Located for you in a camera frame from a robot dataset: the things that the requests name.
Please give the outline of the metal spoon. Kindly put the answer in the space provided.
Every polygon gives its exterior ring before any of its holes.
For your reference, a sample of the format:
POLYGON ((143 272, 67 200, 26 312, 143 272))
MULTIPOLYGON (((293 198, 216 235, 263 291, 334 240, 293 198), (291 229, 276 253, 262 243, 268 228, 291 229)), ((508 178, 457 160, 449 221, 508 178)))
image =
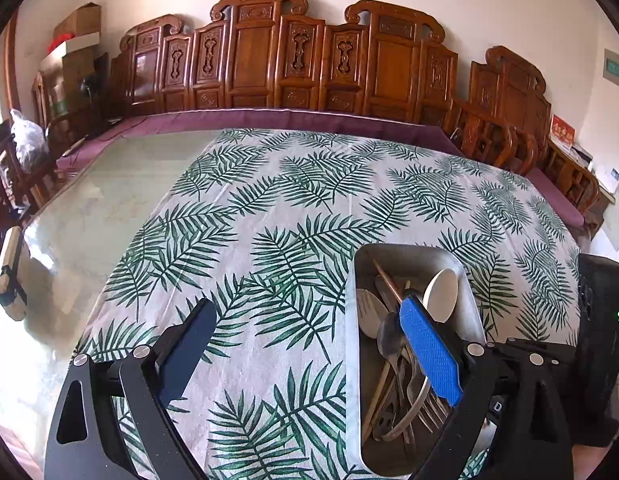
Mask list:
POLYGON ((383 318, 377 335, 377 346, 381 356, 394 370, 398 392, 404 393, 405 380, 399 371, 399 360, 404 359, 408 367, 411 367, 413 360, 407 349, 407 339, 396 312, 390 312, 383 318))

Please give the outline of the wooden chopstick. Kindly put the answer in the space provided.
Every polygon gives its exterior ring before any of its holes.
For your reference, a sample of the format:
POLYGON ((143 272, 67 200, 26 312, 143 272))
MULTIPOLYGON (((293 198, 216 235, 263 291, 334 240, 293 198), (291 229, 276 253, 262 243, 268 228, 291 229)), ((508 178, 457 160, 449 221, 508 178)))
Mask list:
POLYGON ((363 433, 361 434, 361 443, 365 444, 372 434, 373 426, 377 423, 380 417, 383 403, 387 400, 391 388, 391 379, 393 378, 393 367, 389 362, 385 362, 379 377, 375 392, 372 394, 367 413, 363 421, 363 433))
POLYGON ((387 285, 387 288, 390 289, 390 292, 392 293, 396 302, 398 304, 401 304, 403 302, 402 292, 396 287, 390 275, 384 271, 384 269, 382 268, 382 266, 380 266, 380 263, 377 260, 372 259, 372 263, 375 266, 375 269, 377 269, 385 285, 387 285))

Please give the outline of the metal fork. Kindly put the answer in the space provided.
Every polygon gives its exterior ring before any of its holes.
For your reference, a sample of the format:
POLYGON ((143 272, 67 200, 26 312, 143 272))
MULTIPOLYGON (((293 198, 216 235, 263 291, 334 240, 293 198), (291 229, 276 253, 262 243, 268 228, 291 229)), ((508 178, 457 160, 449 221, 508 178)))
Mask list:
POLYGON ((430 434, 441 429, 446 422, 449 410, 434 393, 430 379, 425 377, 421 366, 411 365, 410 372, 406 387, 407 411, 394 422, 387 415, 378 420, 375 432, 383 442, 391 442, 402 436, 409 437, 414 422, 421 422, 430 434))

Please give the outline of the palm leaf tablecloth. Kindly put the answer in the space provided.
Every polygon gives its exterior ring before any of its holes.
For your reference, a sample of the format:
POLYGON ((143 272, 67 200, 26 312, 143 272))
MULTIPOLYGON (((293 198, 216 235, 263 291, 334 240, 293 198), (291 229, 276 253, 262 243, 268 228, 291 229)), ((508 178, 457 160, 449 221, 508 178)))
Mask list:
POLYGON ((364 477, 346 452, 344 322, 369 243, 457 257, 490 341, 576 341, 579 250, 525 178, 390 141, 228 129, 136 233, 77 349, 123 358, 208 298, 215 332, 169 407, 206 474, 364 477))

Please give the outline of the wooden side chair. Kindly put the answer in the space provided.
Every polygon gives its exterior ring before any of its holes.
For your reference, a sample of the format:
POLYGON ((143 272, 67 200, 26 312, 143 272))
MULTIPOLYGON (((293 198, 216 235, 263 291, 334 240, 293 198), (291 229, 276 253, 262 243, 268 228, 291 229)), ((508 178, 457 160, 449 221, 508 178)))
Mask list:
POLYGON ((56 180, 55 162, 43 154, 32 169, 18 161, 10 122, 0 124, 0 229, 26 226, 30 218, 49 198, 44 178, 56 180))

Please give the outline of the red box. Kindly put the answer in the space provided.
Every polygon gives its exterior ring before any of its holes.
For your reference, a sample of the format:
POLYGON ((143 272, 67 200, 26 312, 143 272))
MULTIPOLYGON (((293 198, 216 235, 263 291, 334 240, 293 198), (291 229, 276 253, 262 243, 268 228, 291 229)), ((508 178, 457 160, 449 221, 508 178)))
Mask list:
POLYGON ((552 115, 550 139, 562 151, 568 153, 575 141, 575 128, 556 114, 552 115))

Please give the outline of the white plastic bag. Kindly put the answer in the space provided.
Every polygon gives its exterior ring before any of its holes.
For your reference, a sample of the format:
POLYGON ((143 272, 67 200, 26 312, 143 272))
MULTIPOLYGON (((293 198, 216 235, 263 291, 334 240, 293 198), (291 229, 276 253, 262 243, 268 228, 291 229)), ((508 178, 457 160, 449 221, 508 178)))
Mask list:
POLYGON ((44 130, 28 120, 19 110, 10 110, 11 133, 15 143, 18 162, 25 172, 31 174, 49 155, 49 147, 44 130))

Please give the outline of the cardboard boxes stack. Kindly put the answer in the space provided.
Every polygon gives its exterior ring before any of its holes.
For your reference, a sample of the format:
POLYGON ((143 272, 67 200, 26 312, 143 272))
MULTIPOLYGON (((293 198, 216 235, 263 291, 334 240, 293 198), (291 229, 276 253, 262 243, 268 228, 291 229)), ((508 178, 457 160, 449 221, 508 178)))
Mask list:
POLYGON ((85 80, 96 73, 100 32, 101 6, 93 2, 77 8, 53 29, 48 54, 40 62, 32 85, 38 116, 44 124, 89 102, 85 80))

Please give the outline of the carved wooden bench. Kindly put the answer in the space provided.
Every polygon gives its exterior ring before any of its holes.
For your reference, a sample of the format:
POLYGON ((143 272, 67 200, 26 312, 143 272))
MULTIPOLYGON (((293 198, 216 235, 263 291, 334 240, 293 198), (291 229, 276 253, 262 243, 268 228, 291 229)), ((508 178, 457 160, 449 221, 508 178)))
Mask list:
POLYGON ((377 0, 344 23, 308 15, 307 0, 220 0, 187 32, 167 14, 126 32, 111 65, 111 100, 149 115, 216 108, 292 108, 432 125, 495 162, 534 166, 548 148, 551 106, 539 69, 503 46, 457 91, 456 52, 424 12, 377 0))

